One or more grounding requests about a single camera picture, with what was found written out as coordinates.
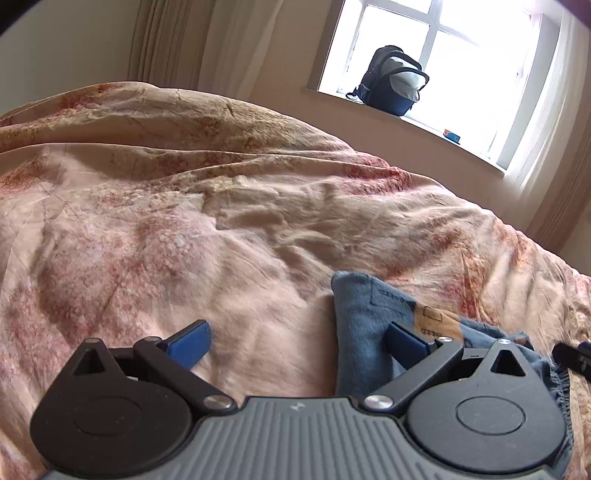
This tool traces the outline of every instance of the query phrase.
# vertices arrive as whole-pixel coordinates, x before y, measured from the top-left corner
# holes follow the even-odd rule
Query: navy backpack
[[[429,81],[421,64],[394,45],[376,50],[355,96],[366,105],[403,116],[418,102],[419,92]]]

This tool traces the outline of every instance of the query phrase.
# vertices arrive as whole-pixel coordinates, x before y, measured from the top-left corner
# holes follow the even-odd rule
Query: pink bedspread
[[[0,478],[43,471],[35,405],[85,337],[127,346],[207,319],[196,371],[237,398],[331,395],[334,270],[524,330],[591,338],[591,280],[490,211],[309,125],[205,93],[118,83],[0,119]],[[569,479],[591,472],[571,376]]]

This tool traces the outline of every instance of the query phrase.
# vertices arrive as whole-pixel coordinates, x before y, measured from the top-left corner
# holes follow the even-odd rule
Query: triangular hole
[[[496,374],[513,375],[514,377],[524,377],[525,372],[521,365],[509,350],[502,350],[496,356],[495,363],[492,364],[491,372]]]
[[[104,371],[105,367],[96,350],[88,350],[74,370],[74,375],[100,374]]]

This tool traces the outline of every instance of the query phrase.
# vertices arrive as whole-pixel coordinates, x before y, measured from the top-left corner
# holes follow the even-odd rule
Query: wall
[[[364,105],[306,89],[331,0],[284,0],[250,101],[294,116],[494,209],[502,174],[447,140]]]
[[[43,0],[0,37],[0,115],[94,83],[126,80],[141,0]]]
[[[585,275],[591,275],[591,202],[581,215],[560,256]]]

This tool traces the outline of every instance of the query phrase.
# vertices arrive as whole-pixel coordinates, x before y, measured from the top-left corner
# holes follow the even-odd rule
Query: metal screw
[[[203,406],[209,410],[227,410],[234,401],[227,395],[209,395],[203,399]]]
[[[365,397],[363,403],[373,411],[384,411],[394,406],[394,400],[387,395],[370,395]]]

